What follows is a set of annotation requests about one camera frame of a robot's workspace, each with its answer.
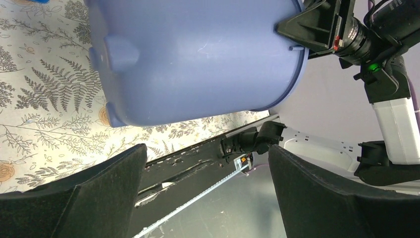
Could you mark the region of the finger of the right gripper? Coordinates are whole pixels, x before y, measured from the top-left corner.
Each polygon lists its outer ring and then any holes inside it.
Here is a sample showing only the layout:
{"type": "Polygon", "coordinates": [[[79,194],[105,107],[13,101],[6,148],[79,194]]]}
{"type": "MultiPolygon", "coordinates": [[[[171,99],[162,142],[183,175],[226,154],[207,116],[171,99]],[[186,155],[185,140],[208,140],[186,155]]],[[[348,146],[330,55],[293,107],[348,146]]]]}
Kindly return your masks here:
{"type": "Polygon", "coordinates": [[[312,56],[333,52],[338,16],[337,0],[314,0],[299,14],[278,22],[276,32],[308,48],[312,56]]]}

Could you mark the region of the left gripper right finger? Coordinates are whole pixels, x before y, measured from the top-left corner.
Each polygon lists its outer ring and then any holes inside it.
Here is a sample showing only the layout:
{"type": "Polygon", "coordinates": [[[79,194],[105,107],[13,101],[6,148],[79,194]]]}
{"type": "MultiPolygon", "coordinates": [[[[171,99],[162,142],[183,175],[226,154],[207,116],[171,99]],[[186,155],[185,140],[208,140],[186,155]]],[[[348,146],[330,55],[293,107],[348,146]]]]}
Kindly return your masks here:
{"type": "Polygon", "coordinates": [[[420,198],[363,185],[274,145],[268,162],[289,238],[417,238],[420,198]]]}

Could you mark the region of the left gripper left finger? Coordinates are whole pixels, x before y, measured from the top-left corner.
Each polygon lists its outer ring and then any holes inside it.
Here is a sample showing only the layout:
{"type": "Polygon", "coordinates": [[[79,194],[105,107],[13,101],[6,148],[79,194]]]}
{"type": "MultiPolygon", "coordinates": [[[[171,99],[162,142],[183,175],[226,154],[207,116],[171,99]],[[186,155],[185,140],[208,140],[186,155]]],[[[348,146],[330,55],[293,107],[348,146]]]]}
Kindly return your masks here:
{"type": "Polygon", "coordinates": [[[126,237],[146,161],[138,144],[68,177],[2,194],[1,237],[126,237]]]}

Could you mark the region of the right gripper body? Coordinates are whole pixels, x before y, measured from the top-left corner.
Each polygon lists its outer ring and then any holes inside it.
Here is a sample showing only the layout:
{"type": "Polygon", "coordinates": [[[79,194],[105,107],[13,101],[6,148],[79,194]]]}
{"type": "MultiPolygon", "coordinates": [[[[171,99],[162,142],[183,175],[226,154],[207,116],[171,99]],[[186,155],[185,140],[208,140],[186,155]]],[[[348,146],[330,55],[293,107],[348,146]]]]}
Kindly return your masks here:
{"type": "MultiPolygon", "coordinates": [[[[306,0],[305,7],[313,0],[306,0]]],[[[361,65],[371,61],[374,50],[374,39],[360,20],[354,17],[354,0],[338,0],[338,16],[336,23],[336,36],[333,41],[333,52],[327,55],[312,56],[316,59],[328,55],[336,55],[343,66],[361,65]]]]}

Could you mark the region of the blue bucket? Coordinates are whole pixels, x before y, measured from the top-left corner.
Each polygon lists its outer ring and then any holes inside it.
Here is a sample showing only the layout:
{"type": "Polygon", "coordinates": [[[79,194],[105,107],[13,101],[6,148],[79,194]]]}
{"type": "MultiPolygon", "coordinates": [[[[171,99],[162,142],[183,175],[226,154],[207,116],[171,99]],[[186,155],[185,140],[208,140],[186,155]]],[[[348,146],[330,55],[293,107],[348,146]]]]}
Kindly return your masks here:
{"type": "Polygon", "coordinates": [[[112,127],[265,111],[296,88],[309,51],[278,35],[300,0],[87,0],[92,68],[112,127]]]}

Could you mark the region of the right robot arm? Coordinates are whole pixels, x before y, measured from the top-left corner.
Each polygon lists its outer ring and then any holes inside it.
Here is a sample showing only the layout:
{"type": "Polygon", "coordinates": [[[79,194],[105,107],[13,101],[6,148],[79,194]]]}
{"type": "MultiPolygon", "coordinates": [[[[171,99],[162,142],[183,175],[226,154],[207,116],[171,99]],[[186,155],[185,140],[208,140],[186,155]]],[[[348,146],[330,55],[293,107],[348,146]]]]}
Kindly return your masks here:
{"type": "Polygon", "coordinates": [[[420,109],[403,54],[420,42],[420,3],[370,0],[363,20],[354,17],[354,5],[352,0],[311,0],[275,30],[308,48],[311,59],[336,55],[343,69],[360,68],[354,79],[364,84],[383,139],[352,145],[269,120],[222,139],[225,161],[279,145],[348,171],[366,184],[419,194],[420,109]]]}

